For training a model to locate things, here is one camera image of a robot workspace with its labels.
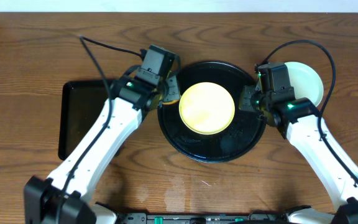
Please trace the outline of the orange green sponge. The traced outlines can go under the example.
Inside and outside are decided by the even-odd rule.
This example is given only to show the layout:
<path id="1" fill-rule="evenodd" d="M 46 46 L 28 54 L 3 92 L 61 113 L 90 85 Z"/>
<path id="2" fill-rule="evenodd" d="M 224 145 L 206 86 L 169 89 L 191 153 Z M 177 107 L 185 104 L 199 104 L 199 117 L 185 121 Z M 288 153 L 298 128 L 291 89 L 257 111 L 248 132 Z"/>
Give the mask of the orange green sponge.
<path id="1" fill-rule="evenodd" d="M 163 101 L 162 104 L 163 105 L 173 105 L 175 103 L 178 103 L 179 100 L 173 100 L 173 101 Z"/>

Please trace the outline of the yellow plate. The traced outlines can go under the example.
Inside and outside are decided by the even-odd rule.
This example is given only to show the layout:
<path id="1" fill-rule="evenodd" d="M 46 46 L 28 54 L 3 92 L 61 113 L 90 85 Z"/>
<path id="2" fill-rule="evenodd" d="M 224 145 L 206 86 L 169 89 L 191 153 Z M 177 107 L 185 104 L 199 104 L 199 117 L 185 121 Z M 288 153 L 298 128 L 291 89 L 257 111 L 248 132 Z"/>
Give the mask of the yellow plate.
<path id="1" fill-rule="evenodd" d="M 179 114 L 190 130 L 204 135 L 217 134 L 234 119 L 233 97 L 221 85 L 201 82 L 186 89 L 179 102 Z"/>

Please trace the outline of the light blue plate back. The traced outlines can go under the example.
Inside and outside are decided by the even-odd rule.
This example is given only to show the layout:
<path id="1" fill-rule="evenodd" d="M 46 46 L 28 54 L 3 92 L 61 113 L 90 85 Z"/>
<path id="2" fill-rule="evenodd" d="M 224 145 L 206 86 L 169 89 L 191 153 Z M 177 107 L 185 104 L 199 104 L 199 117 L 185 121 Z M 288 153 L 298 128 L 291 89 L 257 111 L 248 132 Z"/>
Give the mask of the light blue plate back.
<path id="1" fill-rule="evenodd" d="M 323 99 L 324 86 L 320 76 L 310 66 L 300 62 L 285 62 L 295 98 L 307 98 L 318 106 Z"/>

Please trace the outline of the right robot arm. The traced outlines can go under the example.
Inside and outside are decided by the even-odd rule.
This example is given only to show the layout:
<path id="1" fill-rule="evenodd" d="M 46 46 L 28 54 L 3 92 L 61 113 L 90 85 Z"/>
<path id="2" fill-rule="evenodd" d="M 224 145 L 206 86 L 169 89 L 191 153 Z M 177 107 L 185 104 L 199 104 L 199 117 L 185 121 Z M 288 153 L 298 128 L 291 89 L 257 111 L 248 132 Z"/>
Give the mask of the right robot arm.
<path id="1" fill-rule="evenodd" d="M 323 99 L 320 76 L 300 62 L 258 65 L 258 81 L 246 85 L 240 109 L 277 128 L 306 159 L 324 185 L 334 214 L 310 206 L 287 211 L 287 223 L 358 223 L 358 166 L 330 133 L 317 108 Z"/>

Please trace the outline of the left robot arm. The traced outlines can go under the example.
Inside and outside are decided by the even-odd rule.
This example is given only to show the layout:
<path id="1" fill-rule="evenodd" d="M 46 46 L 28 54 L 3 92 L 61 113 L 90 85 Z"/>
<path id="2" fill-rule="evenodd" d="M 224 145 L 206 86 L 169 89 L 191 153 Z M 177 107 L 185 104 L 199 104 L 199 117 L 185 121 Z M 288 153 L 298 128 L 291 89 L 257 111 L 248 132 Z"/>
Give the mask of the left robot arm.
<path id="1" fill-rule="evenodd" d="M 179 99 L 174 63 L 180 63 L 177 54 L 151 45 L 142 65 L 104 84 L 108 98 L 77 147 L 45 180 L 33 176 L 25 184 L 26 223 L 117 221 L 110 208 L 90 201 L 107 166 L 147 113 Z"/>

